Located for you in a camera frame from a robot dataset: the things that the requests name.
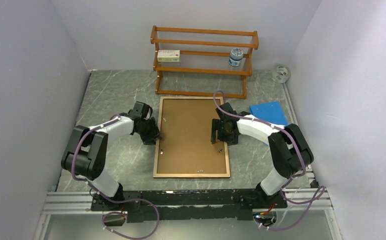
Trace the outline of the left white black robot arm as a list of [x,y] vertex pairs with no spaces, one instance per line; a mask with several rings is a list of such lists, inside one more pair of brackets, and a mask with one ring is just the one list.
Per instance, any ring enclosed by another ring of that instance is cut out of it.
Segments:
[[121,209],[125,198],[122,184],[104,169],[108,143],[124,135],[138,134],[144,145],[155,145],[161,134],[152,113],[150,105],[137,101],[128,112],[115,114],[98,125],[77,125],[71,133],[61,167],[74,180],[95,190],[95,201],[109,210]]

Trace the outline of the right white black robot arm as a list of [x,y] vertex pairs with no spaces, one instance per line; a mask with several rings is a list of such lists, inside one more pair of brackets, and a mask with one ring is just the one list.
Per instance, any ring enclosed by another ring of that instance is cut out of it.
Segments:
[[218,119],[212,120],[211,143],[236,145],[240,135],[255,138],[269,146],[273,168],[256,186],[256,203],[269,207],[281,189],[314,161],[314,155],[298,125],[279,125],[256,118],[247,112],[237,113],[226,102],[216,105]]

